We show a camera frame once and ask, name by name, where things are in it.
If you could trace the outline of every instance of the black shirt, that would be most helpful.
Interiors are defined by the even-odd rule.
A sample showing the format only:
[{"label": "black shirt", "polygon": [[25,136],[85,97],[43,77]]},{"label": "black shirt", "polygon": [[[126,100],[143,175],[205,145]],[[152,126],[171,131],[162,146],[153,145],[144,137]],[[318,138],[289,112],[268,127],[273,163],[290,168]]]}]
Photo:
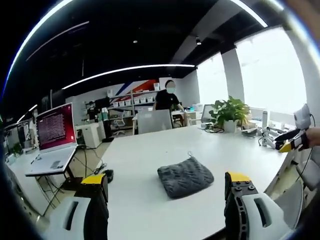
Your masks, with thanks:
[{"label": "black shirt", "polygon": [[169,109],[173,104],[178,105],[179,100],[173,93],[168,93],[167,90],[161,90],[155,97],[155,110]]},{"label": "black shirt", "polygon": [[98,115],[99,113],[99,110],[97,108],[89,108],[87,111],[86,111],[86,114],[89,115],[89,119],[90,120],[94,120],[96,118],[96,115]]}]

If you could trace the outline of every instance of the white pillar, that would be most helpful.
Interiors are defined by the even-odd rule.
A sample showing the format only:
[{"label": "white pillar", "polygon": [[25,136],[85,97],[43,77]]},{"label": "white pillar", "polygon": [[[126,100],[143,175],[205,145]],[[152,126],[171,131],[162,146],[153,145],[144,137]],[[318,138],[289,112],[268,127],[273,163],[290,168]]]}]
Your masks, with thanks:
[{"label": "white pillar", "polygon": [[307,46],[292,30],[286,30],[289,36],[297,57],[300,61],[306,92],[306,102],[309,106],[310,112],[315,118],[316,126],[320,126],[320,74],[309,54]]},{"label": "white pillar", "polygon": [[222,54],[228,95],[245,102],[244,85],[236,49]]}]

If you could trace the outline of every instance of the white flower pot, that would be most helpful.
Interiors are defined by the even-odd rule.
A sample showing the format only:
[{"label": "white flower pot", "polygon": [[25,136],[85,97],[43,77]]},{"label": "white flower pot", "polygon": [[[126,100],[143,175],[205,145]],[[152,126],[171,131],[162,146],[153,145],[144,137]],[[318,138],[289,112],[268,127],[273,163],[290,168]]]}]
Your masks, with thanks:
[{"label": "white flower pot", "polygon": [[223,129],[225,133],[235,133],[237,128],[237,121],[224,121]]}]

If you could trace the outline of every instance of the blue stripe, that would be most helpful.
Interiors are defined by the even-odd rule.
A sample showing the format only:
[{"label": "blue stripe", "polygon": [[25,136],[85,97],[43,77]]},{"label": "blue stripe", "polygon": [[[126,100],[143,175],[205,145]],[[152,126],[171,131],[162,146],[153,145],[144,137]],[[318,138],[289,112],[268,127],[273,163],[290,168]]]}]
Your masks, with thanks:
[{"label": "blue stripe", "polygon": [[133,82],[131,81],[131,82],[126,82],[126,83],[124,83],[123,85],[122,85],[122,87],[120,87],[120,89],[119,89],[119,91],[115,94],[116,96],[117,95],[120,95],[120,93],[122,92],[122,91],[124,91],[127,87],[129,87],[129,85],[130,84],[132,84]]}]

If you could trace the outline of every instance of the window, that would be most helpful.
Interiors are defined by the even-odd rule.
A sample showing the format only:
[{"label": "window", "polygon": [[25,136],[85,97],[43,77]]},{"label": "window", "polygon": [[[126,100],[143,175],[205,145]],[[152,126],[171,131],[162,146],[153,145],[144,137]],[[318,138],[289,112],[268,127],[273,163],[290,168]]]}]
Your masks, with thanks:
[{"label": "window", "polygon": [[250,107],[292,114],[307,102],[300,62],[282,27],[238,42],[236,52]]},{"label": "window", "polygon": [[220,52],[201,63],[196,74],[200,103],[214,104],[216,100],[228,99],[225,67]]}]

